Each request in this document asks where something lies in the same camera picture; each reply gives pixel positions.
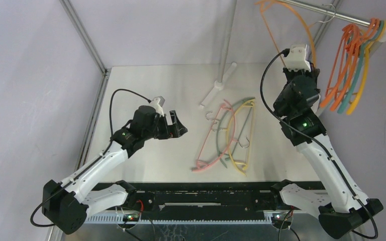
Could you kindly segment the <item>pale yellow hanger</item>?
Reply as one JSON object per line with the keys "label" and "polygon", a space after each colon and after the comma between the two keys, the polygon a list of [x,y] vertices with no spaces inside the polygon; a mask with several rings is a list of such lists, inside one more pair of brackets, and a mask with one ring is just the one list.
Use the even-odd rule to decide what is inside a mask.
{"label": "pale yellow hanger", "polygon": [[243,99],[235,104],[235,110],[228,123],[231,135],[226,135],[228,147],[226,160],[230,161],[234,168],[246,176],[250,166],[251,141],[255,128],[255,98]]}

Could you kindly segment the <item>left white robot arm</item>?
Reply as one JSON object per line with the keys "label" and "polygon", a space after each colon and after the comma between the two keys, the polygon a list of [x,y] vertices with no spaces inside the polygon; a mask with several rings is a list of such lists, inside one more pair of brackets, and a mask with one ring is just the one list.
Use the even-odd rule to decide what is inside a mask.
{"label": "left white robot arm", "polygon": [[76,232],[90,217],[111,207],[131,209],[137,203],[136,188],[121,180],[95,191],[96,185],[115,167],[144,147],[149,139],[179,138],[188,129],[176,112],[165,115],[148,105],[140,106],[131,120],[110,137],[109,145],[97,158],[60,182],[50,180],[43,187],[42,213],[65,234]]}

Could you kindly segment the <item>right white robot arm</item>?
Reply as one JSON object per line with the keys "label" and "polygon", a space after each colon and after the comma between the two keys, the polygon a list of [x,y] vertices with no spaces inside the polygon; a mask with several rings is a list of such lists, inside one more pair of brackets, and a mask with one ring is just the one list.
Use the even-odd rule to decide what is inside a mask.
{"label": "right white robot arm", "polygon": [[318,219],[324,231],[340,239],[383,210],[379,199],[369,198],[354,182],[333,150],[326,129],[312,110],[319,99],[318,69],[283,69],[287,83],[273,104],[284,135],[303,154],[327,194],[318,195],[283,180],[272,188],[270,202],[283,209],[298,208]]}

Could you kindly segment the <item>pink hanger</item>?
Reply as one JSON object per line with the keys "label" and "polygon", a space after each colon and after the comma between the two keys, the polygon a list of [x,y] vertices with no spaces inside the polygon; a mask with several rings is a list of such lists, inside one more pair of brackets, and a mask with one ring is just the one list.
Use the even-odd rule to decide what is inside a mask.
{"label": "pink hanger", "polygon": [[228,130],[228,123],[234,110],[233,104],[224,99],[215,112],[210,111],[205,114],[210,126],[191,169],[193,173],[205,172],[218,163],[228,167],[224,161],[228,150],[226,135],[233,133]]}

